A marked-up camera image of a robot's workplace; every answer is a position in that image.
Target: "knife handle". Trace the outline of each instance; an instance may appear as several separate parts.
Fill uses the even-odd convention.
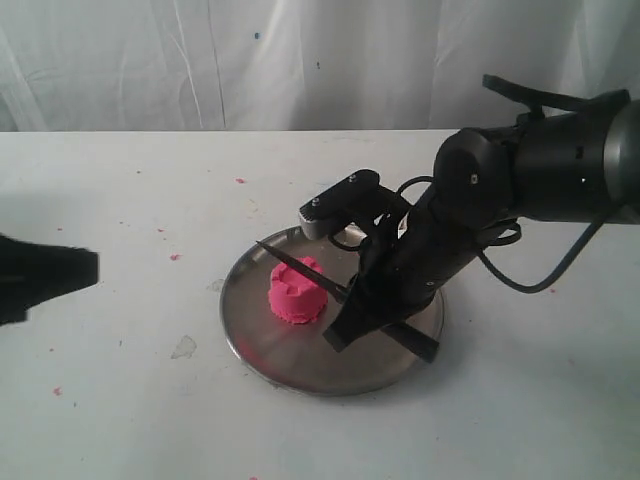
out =
[[[436,353],[438,353],[440,342],[413,328],[411,325],[392,323],[382,327],[381,330],[427,363],[433,362]]]

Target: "black object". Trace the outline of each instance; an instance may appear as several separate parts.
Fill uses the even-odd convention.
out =
[[[0,235],[0,325],[25,321],[29,308],[97,282],[96,253]]]
[[[474,258],[511,288],[535,293],[567,270],[603,224],[640,223],[639,101],[626,90],[582,99],[489,75],[483,84],[529,111],[513,126],[465,128],[449,137],[436,155],[433,177],[417,177],[392,192],[379,185],[375,172],[361,170],[300,209],[303,231],[312,239],[332,238],[351,222],[366,234],[350,247],[360,255],[359,269],[324,334],[336,350],[381,329],[433,360],[437,342],[428,345],[404,321]],[[547,118],[545,106],[568,113]],[[433,183],[411,206],[401,194],[420,181]],[[408,228],[398,238],[406,214]],[[521,238],[518,217],[591,225],[551,275],[526,286],[502,274],[484,253]]]

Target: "white curtain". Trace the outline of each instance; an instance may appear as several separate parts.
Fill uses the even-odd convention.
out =
[[[640,94],[637,0],[0,0],[0,130],[506,125]]]

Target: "metal plate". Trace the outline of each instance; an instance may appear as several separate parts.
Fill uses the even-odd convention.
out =
[[[357,244],[362,232],[347,228],[338,239]],[[327,239],[308,240],[300,227],[265,240],[295,256],[312,256],[329,278],[346,285],[357,271],[357,253],[338,250]],[[340,305],[332,298],[320,318],[311,324],[290,325],[269,307],[271,270],[278,261],[257,245],[245,253],[227,276],[220,313],[234,353],[256,373],[279,386],[315,395],[350,395],[386,387],[414,365],[422,364],[408,350],[380,332],[356,340],[336,353],[322,333]],[[444,323],[444,301],[438,292],[433,303],[408,321],[435,339]]]

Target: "black cable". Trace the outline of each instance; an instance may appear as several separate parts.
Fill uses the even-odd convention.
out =
[[[502,283],[507,285],[508,287],[513,288],[521,293],[538,293],[543,290],[546,290],[551,285],[553,285],[556,280],[558,280],[564,272],[571,266],[576,257],[582,252],[584,247],[589,243],[589,240],[593,238],[593,236],[600,230],[600,227],[604,225],[604,223],[609,219],[612,215],[614,215],[620,207],[624,205],[624,202],[617,202],[611,204],[608,208],[604,209],[600,212],[593,222],[586,228],[586,230],[580,235],[578,240],[573,244],[573,246],[569,249],[567,254],[560,260],[558,266],[553,269],[553,271],[549,274],[547,278],[542,280],[540,283],[536,283],[535,285],[522,285],[520,283],[516,283],[503,274],[498,268],[491,263],[491,261],[487,258],[482,250],[478,251],[478,258],[484,264],[485,267]]]
[[[407,180],[402,185],[400,185],[398,190],[396,190],[396,193],[398,195],[402,195],[402,192],[404,192],[407,188],[415,185],[416,183],[424,183],[424,182],[432,183],[433,182],[433,177],[430,177],[429,175],[421,175],[420,177],[414,177],[414,178],[412,178],[410,180]]]

